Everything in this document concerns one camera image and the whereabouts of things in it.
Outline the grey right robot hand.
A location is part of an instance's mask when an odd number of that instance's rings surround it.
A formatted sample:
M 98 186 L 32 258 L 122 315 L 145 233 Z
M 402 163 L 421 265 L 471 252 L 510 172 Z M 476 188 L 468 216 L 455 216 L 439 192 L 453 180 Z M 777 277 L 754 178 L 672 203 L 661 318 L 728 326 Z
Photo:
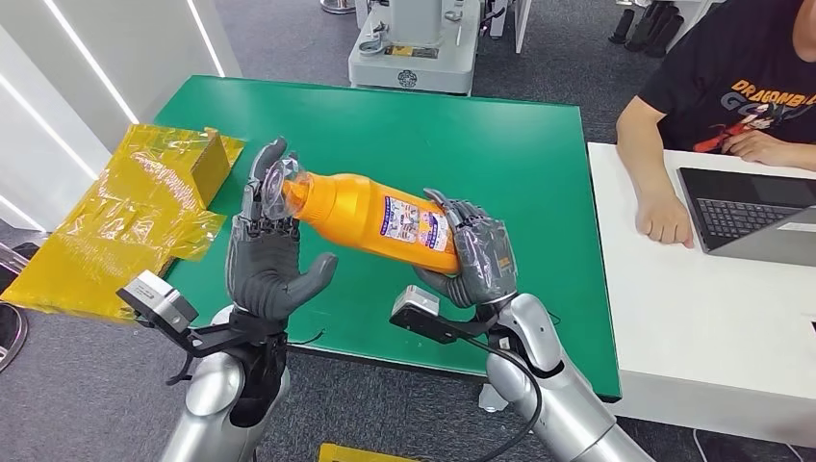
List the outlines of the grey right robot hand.
M 497 302 L 517 292 L 517 266 L 506 226 L 468 200 L 449 199 L 426 188 L 425 196 L 444 212 L 451 227 L 458 271 L 415 267 L 428 287 L 459 308 Z

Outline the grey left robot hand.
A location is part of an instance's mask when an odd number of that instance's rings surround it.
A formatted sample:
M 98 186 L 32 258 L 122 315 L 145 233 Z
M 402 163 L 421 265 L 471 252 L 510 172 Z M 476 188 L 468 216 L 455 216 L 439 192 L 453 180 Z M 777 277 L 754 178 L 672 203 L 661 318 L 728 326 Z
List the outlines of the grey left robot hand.
M 232 218 L 225 260 L 227 292 L 237 308 L 269 321 L 284 321 L 332 281 L 339 258 L 323 252 L 302 272 L 299 221 L 271 219 L 263 211 L 268 171 L 284 157 L 278 137 L 256 155 L 242 191 L 242 207 Z

